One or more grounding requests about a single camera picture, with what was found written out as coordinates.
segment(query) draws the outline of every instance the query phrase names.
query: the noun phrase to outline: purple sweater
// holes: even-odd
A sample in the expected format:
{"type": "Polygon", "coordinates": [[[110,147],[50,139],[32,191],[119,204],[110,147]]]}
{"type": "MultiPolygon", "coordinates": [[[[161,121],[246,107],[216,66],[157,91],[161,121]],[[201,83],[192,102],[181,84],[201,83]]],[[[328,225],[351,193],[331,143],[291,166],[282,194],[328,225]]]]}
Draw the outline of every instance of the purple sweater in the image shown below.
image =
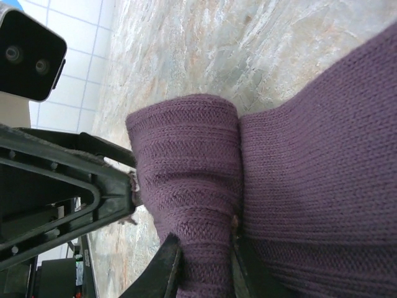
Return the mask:
{"type": "Polygon", "coordinates": [[[191,95],[132,113],[127,129],[159,237],[181,241],[178,297],[233,296],[241,211],[287,287],[397,297],[397,24],[276,109],[238,120],[226,100],[191,95]]]}

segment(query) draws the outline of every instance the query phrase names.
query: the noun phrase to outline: marble floor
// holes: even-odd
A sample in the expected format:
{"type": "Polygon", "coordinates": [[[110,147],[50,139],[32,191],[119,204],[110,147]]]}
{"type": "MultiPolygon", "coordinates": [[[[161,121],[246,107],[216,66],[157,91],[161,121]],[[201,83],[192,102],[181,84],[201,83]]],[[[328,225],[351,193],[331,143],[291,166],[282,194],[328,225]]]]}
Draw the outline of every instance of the marble floor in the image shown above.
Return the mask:
{"type": "MultiPolygon", "coordinates": [[[[128,113],[212,93],[240,114],[281,105],[397,19],[395,0],[116,0],[94,133],[129,148],[128,113]]],[[[90,235],[100,298],[118,297],[158,249],[152,218],[90,235]]]]}

